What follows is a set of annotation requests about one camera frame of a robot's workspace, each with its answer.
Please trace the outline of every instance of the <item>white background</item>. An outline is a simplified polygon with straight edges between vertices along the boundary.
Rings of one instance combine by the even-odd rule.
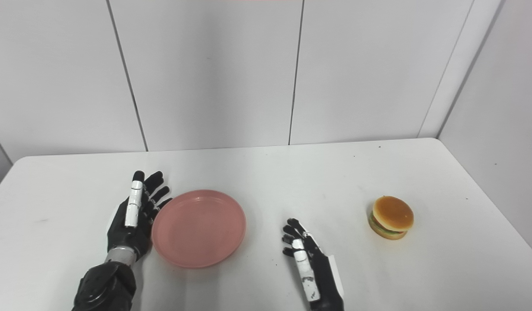
[[[440,136],[532,247],[532,1],[507,1]]]
[[[436,136],[498,3],[305,0],[298,70],[301,0],[111,6],[149,150],[168,150]],[[532,246],[532,2],[500,19],[442,138]],[[11,160],[145,150],[120,55],[103,0],[0,0]]]

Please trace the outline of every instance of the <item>white finger segment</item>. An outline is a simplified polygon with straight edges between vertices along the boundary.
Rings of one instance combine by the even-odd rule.
[[[310,266],[308,255],[304,250],[302,240],[296,238],[293,240],[291,246],[293,247],[295,256],[295,262],[297,263],[297,269],[301,278],[302,289],[304,289],[306,300],[317,301],[320,299],[320,292],[316,285],[316,278],[314,277],[314,270]]]
[[[141,195],[143,193],[143,182],[132,181],[132,190],[128,198],[128,207],[126,208],[126,220],[124,226],[137,227],[137,217],[139,207],[141,206]]]

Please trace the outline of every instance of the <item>panel seam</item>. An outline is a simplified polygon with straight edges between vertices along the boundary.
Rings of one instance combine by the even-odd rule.
[[[454,42],[454,47],[452,47],[452,51],[450,52],[450,56],[448,57],[448,60],[446,61],[446,65],[444,65],[444,69],[442,71],[442,75],[440,76],[440,79],[438,81],[437,87],[435,89],[435,93],[433,94],[433,97],[431,98],[431,102],[429,104],[429,108],[425,112],[424,119],[421,122],[420,130],[418,130],[418,134],[416,135],[416,138],[420,137],[421,130],[424,128],[425,120],[427,119],[427,117],[429,115],[429,112],[431,110],[431,107],[433,106],[433,102],[434,102],[435,97],[437,96],[437,93],[438,93],[438,90],[439,90],[439,87],[440,87],[440,83],[442,82],[442,79],[444,78],[444,75],[446,73],[448,65],[450,64],[450,60],[452,59],[452,55],[454,55],[454,50],[456,49],[456,46],[458,45],[458,41],[460,41],[460,37],[462,36],[462,32],[464,30],[464,26],[467,23],[467,20],[468,20],[468,17],[469,17],[469,13],[472,11],[472,7],[473,7],[474,3],[475,3],[475,0],[472,0],[471,4],[469,5],[468,12],[467,12],[467,14],[465,16],[464,22],[462,23],[462,27],[460,28],[460,32],[458,33],[458,38],[456,38],[456,42]]]
[[[500,15],[500,12],[502,11],[504,2],[506,2],[506,0],[500,0],[497,11],[495,12],[493,19],[491,20],[491,23],[489,24],[489,28],[487,29],[487,33],[485,33],[485,36],[483,37],[483,40],[481,41],[481,44],[479,45],[479,48],[477,49],[477,52],[475,53],[475,56],[473,57],[473,60],[471,61],[468,67],[468,70],[466,71],[464,79],[462,80],[462,83],[460,84],[460,87],[458,88],[458,91],[456,92],[456,96],[454,96],[454,99],[452,100],[452,104],[450,105],[450,108],[448,109],[446,117],[444,118],[444,121],[442,122],[440,126],[439,132],[437,136],[435,137],[438,140],[440,139],[440,134],[442,133],[444,126],[446,126],[448,122],[448,118],[450,118],[450,114],[452,114],[452,110],[454,110],[454,106],[456,105],[456,102],[458,101],[458,98],[460,97],[460,94],[462,93],[462,90],[464,89],[464,86],[466,85],[466,82],[469,79],[469,75],[471,74],[473,70],[473,66],[477,62],[477,59],[479,58],[479,55],[481,54],[483,47],[485,47],[485,43],[487,43],[487,38],[489,38],[489,35],[491,34],[491,31],[493,30],[494,24],[496,23],[497,18]]]
[[[106,0],[108,7],[108,14],[111,16],[112,28],[114,30],[114,36],[116,37],[116,44],[118,45],[118,51],[120,52],[120,59],[122,60],[122,66],[124,67],[124,73],[126,74],[126,81],[128,82],[128,88],[130,89],[130,95],[132,96],[133,108],[136,112],[137,123],[139,125],[139,131],[141,132],[141,138],[145,151],[149,151],[147,147],[147,140],[145,139],[145,133],[143,132],[143,125],[141,124],[141,118],[139,116],[139,109],[137,108],[136,97],[133,94],[132,81],[128,74],[128,67],[126,66],[126,59],[124,58],[124,52],[122,51],[122,45],[120,44],[120,37],[118,36],[118,29],[116,28],[116,22],[114,21],[114,15],[112,14],[112,7],[110,0]]]
[[[301,39],[301,33],[302,33],[302,17],[304,16],[304,2],[305,0],[302,0],[301,19],[300,19],[300,24],[299,24],[299,42],[297,43],[297,59],[296,59],[296,65],[295,65],[295,81],[293,82],[293,99],[291,102],[291,119],[289,122],[289,140],[287,143],[288,146],[291,144],[291,132],[293,129],[293,111],[295,110],[295,92],[297,88],[297,72],[299,71],[300,39]]]

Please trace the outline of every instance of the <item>robotic arm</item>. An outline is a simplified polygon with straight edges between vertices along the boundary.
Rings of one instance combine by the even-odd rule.
[[[128,199],[120,203],[108,229],[108,254],[103,264],[88,270],[80,281],[72,311],[129,311],[136,292],[132,265],[150,249],[153,221],[171,200],[161,198],[170,191],[162,187],[163,173],[158,171],[143,181],[136,171]]]

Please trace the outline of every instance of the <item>burger patty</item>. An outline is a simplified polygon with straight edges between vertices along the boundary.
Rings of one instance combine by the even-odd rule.
[[[386,229],[384,226],[379,224],[377,219],[375,219],[375,217],[373,216],[373,213],[370,213],[370,217],[369,218],[370,218],[371,222],[373,222],[375,224],[375,226],[377,228],[379,228],[379,230],[382,230],[386,234],[402,234],[403,233],[403,232],[393,232],[392,230]]]

